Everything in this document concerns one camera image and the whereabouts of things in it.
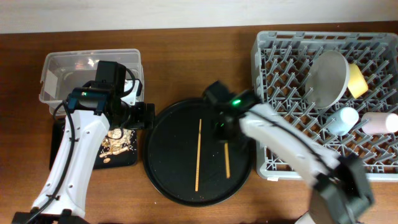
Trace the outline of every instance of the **brown wooden surface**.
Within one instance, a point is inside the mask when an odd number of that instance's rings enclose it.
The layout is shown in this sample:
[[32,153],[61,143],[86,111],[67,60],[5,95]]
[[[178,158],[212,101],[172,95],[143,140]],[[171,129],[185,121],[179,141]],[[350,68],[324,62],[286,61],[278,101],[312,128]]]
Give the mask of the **brown wooden surface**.
[[[215,80],[234,91],[250,88],[250,50],[261,30],[398,33],[398,22],[0,35],[0,223],[10,223],[16,211],[28,212],[49,174],[53,121],[48,106],[39,102],[39,81],[48,53],[139,49],[145,101],[155,103],[158,113],[173,102],[200,96]],[[373,183],[372,187],[376,205],[361,221],[397,222],[398,184]],[[186,207],[156,191],[140,159],[133,167],[93,172],[86,220],[272,223],[301,216],[309,193],[301,181],[269,182],[252,171],[229,200],[205,208]]]

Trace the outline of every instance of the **gray dish rack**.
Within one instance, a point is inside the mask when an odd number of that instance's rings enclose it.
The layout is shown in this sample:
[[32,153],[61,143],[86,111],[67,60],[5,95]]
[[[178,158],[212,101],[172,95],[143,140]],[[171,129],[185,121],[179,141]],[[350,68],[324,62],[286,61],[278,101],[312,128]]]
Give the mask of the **gray dish rack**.
[[[314,60],[323,52],[342,53],[362,71],[369,90],[354,99],[347,90],[329,108],[318,110],[305,100],[305,82]],[[255,92],[293,126],[314,141],[347,156],[359,155],[372,181],[398,181],[398,135],[369,136],[359,119],[344,136],[327,130],[327,117],[344,106],[361,118],[369,111],[398,109],[398,36],[387,33],[262,31],[251,50],[251,74]],[[272,149],[257,142],[257,173],[263,178],[300,179]]]

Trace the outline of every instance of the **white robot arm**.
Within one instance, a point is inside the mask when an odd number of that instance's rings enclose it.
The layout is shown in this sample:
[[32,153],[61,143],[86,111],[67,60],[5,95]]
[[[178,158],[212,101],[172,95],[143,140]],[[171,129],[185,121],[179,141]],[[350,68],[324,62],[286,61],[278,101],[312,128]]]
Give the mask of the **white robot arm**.
[[263,143],[272,152],[289,163],[300,174],[308,186],[315,185],[317,182],[316,176],[319,173],[327,174],[329,171],[308,150],[303,142],[320,155],[322,160],[331,169],[336,168],[340,164],[338,161],[340,155],[337,152],[317,144],[304,133],[292,127],[291,124],[279,116],[268,104],[253,106],[245,113],[245,117],[239,120],[239,124],[243,134]]
[[374,198],[362,160],[343,157],[291,126],[268,104],[259,104],[251,91],[230,93],[220,82],[210,85],[204,98],[216,111],[215,134],[234,141],[243,134],[266,145],[301,175],[312,189],[309,212],[297,224],[356,223]]
[[[126,72],[131,76],[125,80]],[[12,223],[87,223],[88,182],[101,142],[109,129],[151,128],[154,105],[136,103],[142,85],[125,66],[98,62],[96,80],[75,88],[63,106],[65,131],[50,175],[30,213],[17,212]]]

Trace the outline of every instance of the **white cup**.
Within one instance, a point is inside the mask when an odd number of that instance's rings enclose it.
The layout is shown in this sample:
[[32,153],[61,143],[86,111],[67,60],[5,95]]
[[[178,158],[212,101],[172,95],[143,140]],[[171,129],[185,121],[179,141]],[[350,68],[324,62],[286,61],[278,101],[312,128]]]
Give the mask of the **white cup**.
[[328,130],[335,135],[342,136],[348,133],[353,126],[358,122],[359,114],[354,108],[344,107],[332,114],[326,122],[335,119],[328,126]]
[[362,120],[369,119],[363,127],[365,134],[388,134],[398,131],[398,115],[394,113],[367,112]]

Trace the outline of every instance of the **plastic bin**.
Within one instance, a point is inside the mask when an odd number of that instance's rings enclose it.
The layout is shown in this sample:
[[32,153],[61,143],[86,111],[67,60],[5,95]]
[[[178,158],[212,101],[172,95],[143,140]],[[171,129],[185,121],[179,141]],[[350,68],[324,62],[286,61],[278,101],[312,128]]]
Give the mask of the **plastic bin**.
[[[114,61],[129,68],[142,82],[142,93],[137,101],[144,101],[144,70],[137,49],[81,50],[48,54],[40,80],[43,85],[39,100],[49,105],[52,114],[74,88],[95,79],[100,60]],[[65,111],[60,108],[57,114],[63,115]]]

